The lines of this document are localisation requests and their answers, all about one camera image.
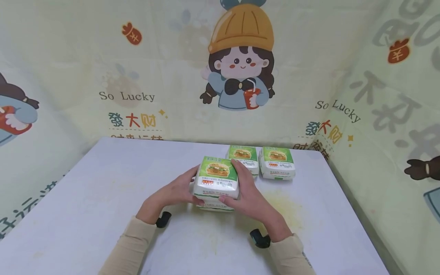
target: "beige sleeve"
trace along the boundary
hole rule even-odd
[[[138,274],[155,231],[156,225],[146,224],[133,216],[99,271],[99,275]]]
[[[296,234],[280,242],[271,242],[269,253],[280,275],[316,275]]]

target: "burger box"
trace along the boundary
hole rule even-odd
[[[238,160],[244,166],[246,166],[254,178],[258,176],[260,167],[258,165],[258,154],[255,147],[231,145],[226,153],[226,158],[234,158]]]
[[[220,196],[238,199],[240,194],[237,172],[231,160],[204,157],[194,180],[193,194],[205,201],[204,206],[198,206],[203,210],[233,211],[218,200]]]
[[[265,179],[291,180],[295,177],[292,154],[287,148],[263,147],[260,151],[260,169]]]

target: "black bow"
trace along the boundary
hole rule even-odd
[[[250,90],[253,89],[255,82],[255,78],[246,78],[245,80],[243,80],[243,82],[238,81],[235,78],[230,78],[228,80],[226,80],[226,83],[224,84],[224,92],[227,95],[233,95],[236,92],[238,92],[238,90]]]

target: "white table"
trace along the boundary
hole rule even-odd
[[[205,155],[222,158],[227,149],[102,138],[0,242],[1,274],[97,274],[144,199]],[[316,273],[387,275],[322,155],[291,151],[292,182],[260,176],[256,185],[298,233]],[[250,240],[257,223],[190,205],[166,210],[171,220],[157,230],[141,274],[276,274],[268,250]]]

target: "sleeve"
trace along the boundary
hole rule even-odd
[[[38,113],[37,110],[34,109],[29,104],[22,104],[19,108],[15,108],[15,117],[18,119],[19,122],[22,123],[34,123],[37,121]]]
[[[137,275],[155,231],[133,216],[98,274]]]
[[[280,242],[272,242],[269,253],[280,275],[316,275],[296,234]]]
[[[257,105],[258,106],[263,106],[269,100],[269,91],[268,91],[268,88],[266,87],[266,85],[264,85],[264,82],[261,81],[260,78],[256,77],[255,81],[256,81],[255,85],[261,91],[260,94],[257,95]]]
[[[221,74],[212,72],[208,76],[208,82],[211,84],[211,87],[216,91],[218,95],[222,93],[224,90],[224,83],[226,82],[226,78],[221,76]]]

